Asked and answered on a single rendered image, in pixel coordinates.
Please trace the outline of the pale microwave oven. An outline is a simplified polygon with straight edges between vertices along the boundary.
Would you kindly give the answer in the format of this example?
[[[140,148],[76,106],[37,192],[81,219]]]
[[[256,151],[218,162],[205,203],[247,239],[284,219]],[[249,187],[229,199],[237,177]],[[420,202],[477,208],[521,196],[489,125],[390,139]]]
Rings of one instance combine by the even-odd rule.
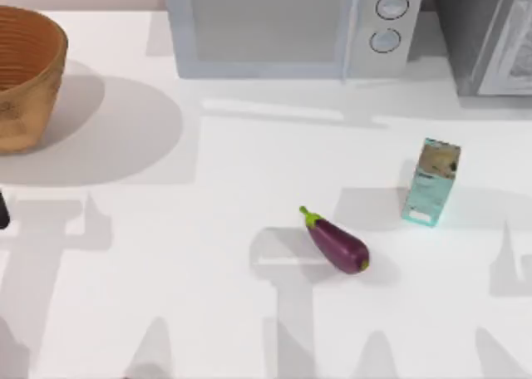
[[[422,0],[409,0],[408,11],[396,20],[383,20],[376,13],[378,0],[357,0],[351,18],[347,46],[347,74],[339,78],[394,77],[406,65]],[[374,52],[369,40],[374,32],[393,28],[401,34],[401,45],[393,52]]]

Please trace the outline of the round microwave knob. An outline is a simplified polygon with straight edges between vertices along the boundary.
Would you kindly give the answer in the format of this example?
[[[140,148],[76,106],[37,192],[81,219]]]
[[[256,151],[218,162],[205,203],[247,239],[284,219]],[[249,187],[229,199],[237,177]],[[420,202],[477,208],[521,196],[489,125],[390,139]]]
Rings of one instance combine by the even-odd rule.
[[[409,6],[409,0],[378,0],[376,13],[383,20],[396,20],[408,11]]]
[[[379,54],[387,54],[395,51],[401,45],[401,34],[393,29],[374,32],[369,40],[371,49]]]

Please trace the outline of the microwave oven door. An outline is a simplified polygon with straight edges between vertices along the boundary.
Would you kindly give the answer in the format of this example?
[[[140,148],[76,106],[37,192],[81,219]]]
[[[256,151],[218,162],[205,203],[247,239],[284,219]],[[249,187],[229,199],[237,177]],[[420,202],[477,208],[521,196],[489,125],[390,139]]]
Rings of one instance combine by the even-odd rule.
[[[357,0],[165,0],[187,79],[328,79],[347,74]]]

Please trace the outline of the brown wicker basket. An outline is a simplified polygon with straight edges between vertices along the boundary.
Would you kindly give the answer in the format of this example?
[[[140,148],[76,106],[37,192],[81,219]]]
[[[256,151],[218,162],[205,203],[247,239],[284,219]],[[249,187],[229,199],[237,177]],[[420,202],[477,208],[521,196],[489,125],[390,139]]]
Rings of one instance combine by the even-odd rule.
[[[0,154],[37,145],[65,70],[68,37],[51,18],[0,5]]]

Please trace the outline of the light teal carton box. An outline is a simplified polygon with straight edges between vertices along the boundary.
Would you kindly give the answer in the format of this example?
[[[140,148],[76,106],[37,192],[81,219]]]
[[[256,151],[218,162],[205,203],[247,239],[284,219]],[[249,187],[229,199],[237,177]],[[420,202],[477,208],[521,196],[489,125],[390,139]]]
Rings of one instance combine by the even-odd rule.
[[[437,226],[456,179],[460,156],[458,145],[425,138],[402,208],[404,220]]]

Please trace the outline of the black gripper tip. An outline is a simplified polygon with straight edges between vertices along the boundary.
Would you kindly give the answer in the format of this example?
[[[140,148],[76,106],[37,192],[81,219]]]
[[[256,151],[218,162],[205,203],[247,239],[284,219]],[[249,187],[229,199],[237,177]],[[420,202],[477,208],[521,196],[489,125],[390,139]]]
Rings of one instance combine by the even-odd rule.
[[[7,208],[7,202],[0,191],[0,230],[4,230],[11,222],[10,214]]]

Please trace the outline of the purple eggplant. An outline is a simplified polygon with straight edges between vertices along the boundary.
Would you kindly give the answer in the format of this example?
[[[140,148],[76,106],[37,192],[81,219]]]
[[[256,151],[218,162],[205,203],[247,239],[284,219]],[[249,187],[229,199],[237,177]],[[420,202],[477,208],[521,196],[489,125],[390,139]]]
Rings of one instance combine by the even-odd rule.
[[[299,211],[314,244],[335,268],[346,274],[358,274],[369,267],[370,252],[360,239],[304,206]]]

